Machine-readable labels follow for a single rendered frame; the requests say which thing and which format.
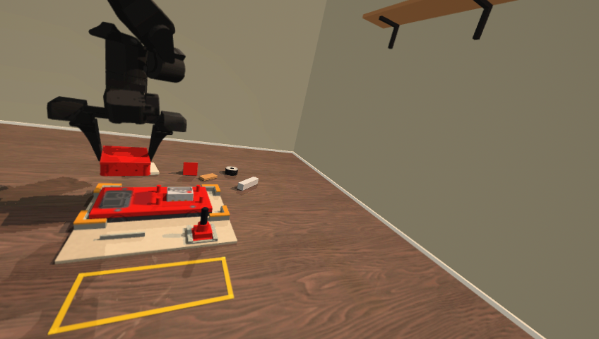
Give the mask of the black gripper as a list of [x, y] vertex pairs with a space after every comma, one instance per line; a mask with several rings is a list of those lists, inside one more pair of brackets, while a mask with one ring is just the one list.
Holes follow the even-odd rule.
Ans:
[[[148, 79], [146, 78], [126, 76], [107, 70], [105, 70], [105, 78], [110, 86], [129, 91], [137, 90], [144, 94], [147, 92]], [[58, 96], [47, 103], [47, 115], [48, 119], [69, 121], [70, 126], [77, 126], [89, 140], [100, 161], [102, 145], [97, 117], [109, 119], [104, 107], [88, 106], [87, 100]], [[146, 115], [146, 119], [146, 123], [153, 124], [148, 151], [152, 161], [164, 137], [172, 135], [173, 131], [186, 132], [186, 119], [180, 113], [168, 111], [161, 111], [160, 116]]]

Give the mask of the small black toy tyre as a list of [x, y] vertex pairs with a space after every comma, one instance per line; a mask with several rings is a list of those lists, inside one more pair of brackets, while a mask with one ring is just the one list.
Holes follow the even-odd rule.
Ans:
[[232, 167], [232, 166], [228, 166], [228, 167], [225, 168], [225, 173], [227, 175], [235, 176], [238, 173], [238, 168]]

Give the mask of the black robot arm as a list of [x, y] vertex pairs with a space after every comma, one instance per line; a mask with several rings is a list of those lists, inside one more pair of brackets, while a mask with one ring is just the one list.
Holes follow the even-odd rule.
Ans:
[[[138, 38], [121, 33], [115, 24], [102, 22], [89, 30], [105, 40], [105, 70], [137, 78], [180, 82], [186, 56], [174, 48], [174, 23], [153, 0], [108, 0], [117, 18]], [[142, 45], [142, 44], [144, 45]], [[155, 93], [124, 90], [108, 85], [103, 95], [109, 121], [145, 124], [146, 115], [160, 116]]]

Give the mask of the red cube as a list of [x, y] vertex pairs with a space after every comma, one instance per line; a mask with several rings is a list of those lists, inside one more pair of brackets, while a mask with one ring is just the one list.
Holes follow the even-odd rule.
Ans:
[[198, 163], [184, 162], [183, 164], [183, 175], [194, 175], [197, 176]]

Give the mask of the yellow rectangular outline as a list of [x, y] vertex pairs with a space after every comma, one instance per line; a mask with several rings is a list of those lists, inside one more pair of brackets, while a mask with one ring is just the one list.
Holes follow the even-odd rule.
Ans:
[[[150, 269], [150, 268], [161, 268], [161, 267], [168, 267], [168, 266], [184, 266], [184, 265], [190, 265], [190, 264], [195, 264], [195, 263], [206, 263], [206, 262], [212, 262], [212, 261], [222, 261], [223, 264], [223, 270], [224, 270], [224, 274], [225, 274], [225, 282], [227, 285], [227, 291], [228, 291], [228, 295], [225, 296], [221, 296], [221, 297], [215, 297], [215, 298], [210, 298], [210, 299], [205, 299], [205, 300], [201, 300], [201, 301], [197, 301], [197, 302], [190, 302], [190, 303], [186, 303], [186, 304], [180, 304], [180, 305], [176, 305], [176, 306], [172, 306], [172, 307], [165, 307], [165, 308], [161, 308], [161, 309], [154, 309], [154, 310], [150, 310], [150, 311], [145, 311], [145, 312], [141, 312], [141, 313], [133, 313], [133, 314], [126, 314], [126, 315], [122, 315], [122, 316], [115, 316], [112, 318], [108, 318], [108, 319], [102, 319], [102, 320], [98, 320], [98, 321], [91, 321], [91, 322], [87, 322], [87, 323], [80, 323], [80, 324], [73, 324], [70, 326], [63, 326], [63, 327], [59, 327], [62, 319], [64, 318], [70, 304], [71, 304], [71, 300], [73, 299], [73, 296], [76, 293], [76, 290], [78, 289], [78, 286], [80, 285], [83, 277], [89, 277], [89, 276], [94, 276], [94, 275], [105, 275], [105, 274], [111, 274], [111, 273], [122, 273], [122, 272], [128, 272], [128, 271], [133, 271], [133, 270], [144, 270], [144, 269]], [[56, 333], [62, 333], [62, 332], [66, 332], [66, 331], [72, 331], [72, 330], [76, 330], [79, 328], [89, 328], [89, 327], [93, 327], [93, 326], [99, 326], [102, 324], [106, 324], [106, 323], [112, 323], [112, 322], [116, 322], [116, 321], [123, 321], [126, 319], [132, 319], [132, 318], [136, 318], [136, 317], [144, 317], [144, 316], [150, 316], [153, 314], [159, 314], [159, 313], [163, 313], [163, 312], [167, 312], [167, 311], [174, 311], [174, 310], [178, 310], [178, 309], [183, 309], [183, 308], [187, 308], [187, 307], [194, 307], [194, 306], [198, 306], [198, 305], [202, 305], [202, 304], [208, 304], [211, 302], [217, 302], [217, 301], [221, 301], [221, 300], [225, 300], [225, 299], [232, 299], [233, 297], [233, 293], [232, 293], [232, 288], [231, 288], [231, 284], [230, 284], [230, 278], [228, 275], [228, 271], [227, 271], [227, 265], [226, 265], [226, 261], [225, 261], [225, 257], [223, 258], [212, 258], [212, 259], [205, 259], [205, 260], [199, 260], [199, 261], [188, 261], [188, 262], [182, 262], [182, 263], [164, 263], [164, 264], [158, 264], [158, 265], [151, 265], [151, 266], [141, 266], [141, 267], [134, 267], [134, 268], [123, 268], [123, 269], [117, 269], [117, 270], [106, 270], [106, 271], [99, 271], [99, 272], [93, 272], [93, 273], [82, 273], [79, 274], [76, 281], [74, 282], [68, 297], [66, 298], [66, 301], [64, 302], [64, 305], [62, 306], [60, 312], [58, 313], [57, 317], [54, 320], [54, 324], [51, 327], [48, 335], [52, 335], [52, 334], [56, 334]]]

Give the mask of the orange flat block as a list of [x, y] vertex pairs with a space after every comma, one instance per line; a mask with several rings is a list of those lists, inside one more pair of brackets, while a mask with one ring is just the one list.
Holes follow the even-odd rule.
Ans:
[[203, 181], [206, 181], [209, 179], [215, 179], [215, 178], [217, 178], [217, 175], [215, 175], [213, 173], [199, 176], [199, 179], [202, 179]]

